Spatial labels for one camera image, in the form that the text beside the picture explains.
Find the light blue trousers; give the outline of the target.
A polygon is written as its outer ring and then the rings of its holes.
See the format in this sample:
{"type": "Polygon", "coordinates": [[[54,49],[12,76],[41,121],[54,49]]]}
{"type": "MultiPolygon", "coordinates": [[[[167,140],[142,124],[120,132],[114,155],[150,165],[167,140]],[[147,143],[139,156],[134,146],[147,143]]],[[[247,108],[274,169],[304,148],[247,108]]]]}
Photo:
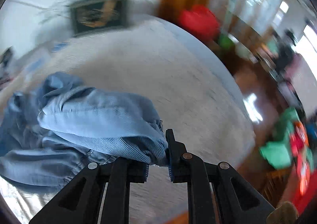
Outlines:
{"type": "Polygon", "coordinates": [[[146,97],[86,87],[49,75],[16,92],[1,123],[1,176],[27,186],[62,187],[91,162],[119,157],[165,166],[168,144],[146,97]]]}

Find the green fabric bag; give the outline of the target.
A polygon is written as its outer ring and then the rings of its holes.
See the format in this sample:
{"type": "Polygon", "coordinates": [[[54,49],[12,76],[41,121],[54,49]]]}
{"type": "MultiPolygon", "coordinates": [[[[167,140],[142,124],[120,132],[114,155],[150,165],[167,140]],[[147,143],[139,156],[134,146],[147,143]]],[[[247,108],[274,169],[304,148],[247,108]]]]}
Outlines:
{"type": "Polygon", "coordinates": [[[294,123],[300,118],[294,107],[286,109],[275,123],[270,140],[259,148],[260,155],[274,169],[286,169],[292,165],[290,136],[294,134],[294,123]]]}

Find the white lace tablecloth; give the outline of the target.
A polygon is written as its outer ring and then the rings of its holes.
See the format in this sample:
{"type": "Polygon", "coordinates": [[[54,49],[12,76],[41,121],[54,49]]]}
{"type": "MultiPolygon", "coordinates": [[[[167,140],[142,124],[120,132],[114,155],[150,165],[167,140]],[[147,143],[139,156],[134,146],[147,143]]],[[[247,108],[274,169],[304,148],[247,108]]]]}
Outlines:
{"type": "Polygon", "coordinates": [[[77,75],[90,87],[149,98],[176,140],[206,162],[237,167],[253,148],[242,93],[221,61],[177,26],[154,18],[132,28],[69,40],[1,91],[1,108],[15,91],[29,91],[49,74],[77,75]]]}

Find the green cylindrical bin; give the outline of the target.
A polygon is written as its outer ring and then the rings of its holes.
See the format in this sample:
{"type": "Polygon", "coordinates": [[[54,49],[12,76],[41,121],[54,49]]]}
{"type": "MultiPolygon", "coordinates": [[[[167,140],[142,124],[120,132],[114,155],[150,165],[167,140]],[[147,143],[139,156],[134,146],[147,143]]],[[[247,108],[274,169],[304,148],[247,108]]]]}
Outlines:
{"type": "Polygon", "coordinates": [[[229,36],[222,33],[219,35],[218,45],[223,50],[231,50],[235,47],[234,42],[229,38],[229,36]]]}

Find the red plastic suitcase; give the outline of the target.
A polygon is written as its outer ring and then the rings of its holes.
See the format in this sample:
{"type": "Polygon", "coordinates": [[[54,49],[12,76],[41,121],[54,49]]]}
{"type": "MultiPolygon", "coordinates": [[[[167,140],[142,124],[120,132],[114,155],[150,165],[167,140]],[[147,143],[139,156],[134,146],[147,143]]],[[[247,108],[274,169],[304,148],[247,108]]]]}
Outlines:
{"type": "Polygon", "coordinates": [[[220,24],[216,16],[202,5],[183,10],[178,17],[178,24],[201,41],[213,40],[219,34],[220,24]]]}

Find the dark gift box with ribbon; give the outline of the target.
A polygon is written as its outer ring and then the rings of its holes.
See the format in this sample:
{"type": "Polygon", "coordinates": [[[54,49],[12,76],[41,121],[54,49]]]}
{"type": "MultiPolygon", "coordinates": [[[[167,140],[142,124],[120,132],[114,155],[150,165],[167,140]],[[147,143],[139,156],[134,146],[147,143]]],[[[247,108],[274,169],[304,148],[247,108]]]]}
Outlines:
{"type": "Polygon", "coordinates": [[[69,6],[76,37],[128,27],[130,0],[76,0],[69,6]]]}

